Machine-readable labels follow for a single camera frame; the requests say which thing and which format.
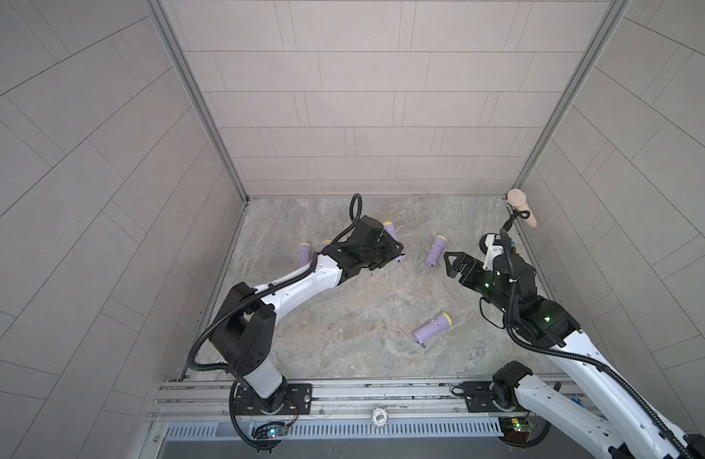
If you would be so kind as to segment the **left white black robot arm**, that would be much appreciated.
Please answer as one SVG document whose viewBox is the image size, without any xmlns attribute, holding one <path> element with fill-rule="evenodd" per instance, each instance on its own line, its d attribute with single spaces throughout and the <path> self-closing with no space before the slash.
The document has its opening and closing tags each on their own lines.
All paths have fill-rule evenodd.
<svg viewBox="0 0 705 459">
<path fill-rule="evenodd" d="M 278 321 L 296 307 L 399 258 L 403 245 L 383 223 L 362 213 L 362 196 L 352 196 L 351 223 L 298 270 L 270 283 L 231 288 L 218 314 L 192 344 L 187 366 L 196 372 L 224 371 L 252 390 L 262 410 L 283 405 L 287 380 L 270 361 Z"/>
</svg>

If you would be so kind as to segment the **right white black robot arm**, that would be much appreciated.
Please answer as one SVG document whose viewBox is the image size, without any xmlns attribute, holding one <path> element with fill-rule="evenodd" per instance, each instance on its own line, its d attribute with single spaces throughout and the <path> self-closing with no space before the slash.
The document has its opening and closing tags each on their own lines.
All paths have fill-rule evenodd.
<svg viewBox="0 0 705 459">
<path fill-rule="evenodd" d="M 505 229 L 481 240 L 483 261 L 445 252 L 449 277 L 503 313 L 519 347 L 548 357 L 599 410 L 593 413 L 548 386 L 518 361 L 493 376 L 499 407 L 523 407 L 558 428 L 595 458 L 705 458 L 705 437 L 688 434 L 655 409 L 608 363 L 559 303 L 537 292 L 535 269 Z"/>
</svg>

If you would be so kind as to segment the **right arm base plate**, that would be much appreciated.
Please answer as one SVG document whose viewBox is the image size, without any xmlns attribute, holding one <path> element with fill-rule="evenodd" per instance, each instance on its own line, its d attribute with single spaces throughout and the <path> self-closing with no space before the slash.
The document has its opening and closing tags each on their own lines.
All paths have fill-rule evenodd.
<svg viewBox="0 0 705 459">
<path fill-rule="evenodd" d="M 462 382 L 450 393 L 465 400 L 469 413 L 530 413 L 517 402 L 514 389 L 501 382 Z"/>
</svg>

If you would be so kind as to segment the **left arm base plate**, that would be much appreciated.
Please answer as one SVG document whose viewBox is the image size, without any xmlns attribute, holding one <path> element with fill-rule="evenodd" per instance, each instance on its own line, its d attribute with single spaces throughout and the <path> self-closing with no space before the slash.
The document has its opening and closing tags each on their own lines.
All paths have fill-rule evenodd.
<svg viewBox="0 0 705 459">
<path fill-rule="evenodd" d="M 284 382 L 268 399 L 263 399 L 250 386 L 241 384 L 231 398 L 231 407 L 241 416 L 308 415 L 312 390 L 312 384 Z"/>
</svg>

